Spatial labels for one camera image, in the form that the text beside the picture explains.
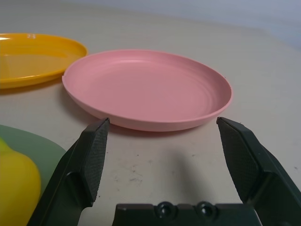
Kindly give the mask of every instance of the green plate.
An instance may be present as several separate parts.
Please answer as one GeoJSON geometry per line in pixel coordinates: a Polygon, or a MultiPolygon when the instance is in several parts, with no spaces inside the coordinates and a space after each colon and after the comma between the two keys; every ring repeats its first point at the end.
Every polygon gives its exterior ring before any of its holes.
{"type": "Polygon", "coordinates": [[[66,151],[56,143],[24,130],[0,125],[0,137],[13,150],[31,158],[41,175],[43,194],[58,162],[66,151]]]}

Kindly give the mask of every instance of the plastic plate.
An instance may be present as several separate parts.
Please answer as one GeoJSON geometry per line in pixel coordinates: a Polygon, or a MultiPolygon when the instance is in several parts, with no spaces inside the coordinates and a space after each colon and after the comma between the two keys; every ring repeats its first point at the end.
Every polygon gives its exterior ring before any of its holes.
{"type": "Polygon", "coordinates": [[[87,54],[80,43],[46,34],[0,34],[0,89],[56,79],[87,54]]]}
{"type": "Polygon", "coordinates": [[[226,79],[200,62],[150,50],[86,56],[63,76],[73,100],[112,124],[146,131],[201,125],[232,100],[226,79]]]}

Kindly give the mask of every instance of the plate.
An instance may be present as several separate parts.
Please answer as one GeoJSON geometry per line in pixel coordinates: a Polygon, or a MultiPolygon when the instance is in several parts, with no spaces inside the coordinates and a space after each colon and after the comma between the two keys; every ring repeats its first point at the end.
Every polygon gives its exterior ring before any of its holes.
{"type": "Polygon", "coordinates": [[[80,43],[46,34],[0,34],[0,89],[56,79],[87,55],[80,43]]]}
{"type": "Polygon", "coordinates": [[[37,165],[41,175],[42,195],[66,151],[46,138],[8,126],[0,125],[0,137],[11,149],[27,155],[37,165]]]}
{"type": "Polygon", "coordinates": [[[63,76],[72,99],[112,124],[145,131],[199,126],[219,115],[232,89],[197,61],[150,50],[114,50],[86,56],[63,76]]]}

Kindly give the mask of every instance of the pink plate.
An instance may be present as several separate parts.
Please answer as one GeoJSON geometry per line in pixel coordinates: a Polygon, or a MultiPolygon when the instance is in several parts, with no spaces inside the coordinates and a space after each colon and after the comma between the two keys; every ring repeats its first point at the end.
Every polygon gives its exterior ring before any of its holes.
{"type": "Polygon", "coordinates": [[[72,99],[90,114],[145,131],[199,126],[232,100],[226,79],[191,59],[150,50],[114,50],[74,62],[63,76],[72,99]]]}

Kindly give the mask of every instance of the plate rim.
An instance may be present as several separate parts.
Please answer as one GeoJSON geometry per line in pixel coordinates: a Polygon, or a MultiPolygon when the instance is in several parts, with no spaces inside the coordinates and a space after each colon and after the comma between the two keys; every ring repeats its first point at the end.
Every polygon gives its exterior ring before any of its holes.
{"type": "Polygon", "coordinates": [[[76,60],[75,62],[73,62],[67,69],[66,71],[64,72],[64,75],[62,76],[62,82],[63,82],[63,86],[64,88],[66,89],[66,91],[68,92],[68,94],[76,99],[77,101],[79,101],[80,103],[82,103],[83,105],[86,105],[88,107],[90,107],[91,109],[97,111],[97,112],[101,112],[105,115],[111,115],[113,117],[118,117],[118,118],[122,118],[122,119],[125,119],[125,120],[131,120],[131,121],[138,121],[138,122],[149,122],[149,123],[185,123],[185,122],[193,122],[193,121],[200,121],[200,120],[205,120],[205,119],[208,119],[208,118],[211,118],[211,117],[214,117],[215,115],[218,115],[220,114],[221,112],[223,112],[232,102],[233,100],[233,89],[230,85],[230,83],[226,80],[226,78],[224,76],[222,76],[222,74],[220,74],[219,72],[217,72],[215,69],[199,62],[199,61],[196,61],[196,60],[193,60],[191,58],[188,58],[188,57],[185,57],[185,56],[181,56],[181,55],[177,55],[177,54],[173,54],[173,53],[168,53],[168,52],[164,52],[164,51],[157,51],[157,50],[152,50],[152,49],[134,49],[134,48],[130,48],[130,49],[114,49],[114,50],[107,50],[107,51],[102,51],[102,52],[98,52],[98,53],[94,53],[94,54],[90,54],[88,56],[85,56],[85,57],[82,57],[81,59],[78,59],[76,60]],[[112,114],[112,113],[109,113],[109,112],[105,112],[103,110],[99,110],[93,106],[90,106],[88,104],[86,104],[84,101],[78,99],[77,97],[75,97],[68,89],[67,89],[67,85],[66,85],[66,81],[65,81],[65,75],[71,70],[71,68],[80,63],[81,61],[84,61],[86,60],[87,58],[90,58],[90,57],[93,57],[93,56],[96,56],[96,55],[100,55],[100,54],[104,54],[104,53],[112,53],[112,52],[121,52],[121,51],[146,51],[146,52],[155,52],[155,53],[160,53],[160,54],[165,54],[165,55],[171,55],[171,56],[174,56],[174,57],[180,57],[180,58],[184,58],[184,59],[188,59],[190,61],[193,61],[195,63],[198,63],[198,64],[201,64],[207,68],[209,68],[210,70],[214,71],[217,75],[219,75],[221,77],[221,79],[223,79],[226,84],[229,86],[229,89],[230,89],[230,98],[229,98],[229,101],[220,109],[210,113],[210,114],[205,114],[203,116],[200,116],[200,117],[197,117],[197,118],[190,118],[190,119],[186,119],[186,120],[172,120],[172,121],[158,121],[158,120],[141,120],[141,119],[135,119],[135,118],[130,118],[130,117],[124,117],[124,116],[121,116],[121,115],[116,115],[116,114],[112,114]]]}

